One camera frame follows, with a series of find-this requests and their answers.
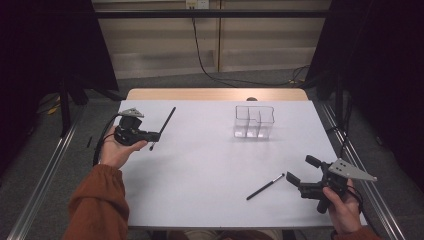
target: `brown jacket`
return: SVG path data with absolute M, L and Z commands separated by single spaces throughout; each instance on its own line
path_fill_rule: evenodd
M 63 239 L 127 239 L 129 208 L 125 201 L 122 172 L 107 165 L 96 165 L 72 195 L 68 210 L 70 223 Z M 225 237 L 240 239 L 240 233 L 236 235 Z M 252 240 L 269 239 L 267 236 L 260 237 L 260 234 L 251 236 L 256 236 L 249 238 Z M 359 239 L 380 238 L 368 228 L 362 228 L 349 235 L 334 237 L 334 240 Z

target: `hand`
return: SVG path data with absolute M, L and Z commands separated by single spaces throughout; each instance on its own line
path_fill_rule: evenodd
M 347 185 L 353 187 L 351 179 L 347 181 Z M 328 207 L 328 212 L 337 234 L 349 234 L 362 228 L 359 220 L 359 203 L 352 195 L 346 192 L 340 199 L 329 187 L 324 187 L 323 192 L 333 203 Z
M 106 134 L 108 137 L 106 137 L 103 143 L 100 164 L 109 165 L 119 169 L 124 166 L 131 153 L 142 149 L 147 145 L 147 142 L 143 140 L 136 142 L 131 146 L 124 146 L 115 140 L 113 136 L 114 132 L 115 126 L 113 126 Z

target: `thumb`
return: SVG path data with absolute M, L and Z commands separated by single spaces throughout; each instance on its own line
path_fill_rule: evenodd
M 333 190 L 331 190 L 331 188 L 324 187 L 322 189 L 322 192 L 328 198 L 328 200 L 330 200 L 333 203 L 336 209 L 340 209 L 344 207 L 344 204 L 342 200 L 340 199 L 339 195 L 337 195 Z

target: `cable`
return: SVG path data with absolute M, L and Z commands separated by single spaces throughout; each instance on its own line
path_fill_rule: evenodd
M 94 156 L 93 156 L 93 167 L 96 166 L 99 163 L 99 156 L 100 156 L 100 150 L 102 149 L 103 143 L 105 142 L 105 139 L 107 137 L 109 137 L 110 134 L 106 137 L 105 134 L 107 132 L 107 130 L 109 130 L 110 124 L 115 120 L 116 117 L 120 116 L 119 114 L 115 114 L 113 115 L 113 117 L 109 120 L 109 122 L 106 124 L 106 126 L 103 128 L 102 134 L 100 134 L 100 138 L 99 141 L 97 141 L 97 145 L 96 145 L 96 150 L 94 151 Z
M 216 78 L 216 77 L 213 77 L 213 76 L 209 75 L 206 72 L 205 68 L 203 67 L 203 62 L 202 62 L 202 59 L 200 57 L 199 42 L 197 40 L 197 28 L 196 28 L 196 20 L 195 20 L 195 18 L 192 18 L 192 23 L 193 23 L 193 30 L 194 30 L 194 38 L 195 38 L 195 41 L 196 41 L 197 57 L 199 59 L 200 68 L 202 69 L 203 73 L 206 76 L 208 76 L 211 80 L 213 80 L 215 82 L 218 82 L 218 83 L 221 83 L 221 84 L 225 84 L 225 85 L 230 86 L 230 87 L 233 87 L 233 88 L 237 88 L 237 86 L 232 85 L 232 84 L 229 84 L 229 83 L 226 83 L 225 81 L 248 83 L 248 84 L 263 85 L 263 86 L 270 86 L 270 87 L 278 87 L 278 86 L 284 86 L 284 85 L 287 85 L 287 84 L 290 84 L 290 83 L 294 83 L 293 80 L 290 80 L 290 81 L 287 81 L 287 82 L 284 82 L 284 83 L 275 83 L 275 84 L 273 84 L 273 83 L 259 83 L 259 82 L 252 82 L 252 81 L 246 81 L 246 80 L 231 79 L 231 78 Z M 295 69 L 295 71 L 298 70 L 298 69 L 301 69 L 301 71 L 302 71 L 306 67 L 309 67 L 309 65 L 306 65 L 306 66 L 297 68 L 297 69 Z

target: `clear plastic container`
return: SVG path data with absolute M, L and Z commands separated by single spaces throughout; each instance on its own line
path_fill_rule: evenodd
M 235 137 L 269 138 L 273 125 L 273 107 L 236 106 Z

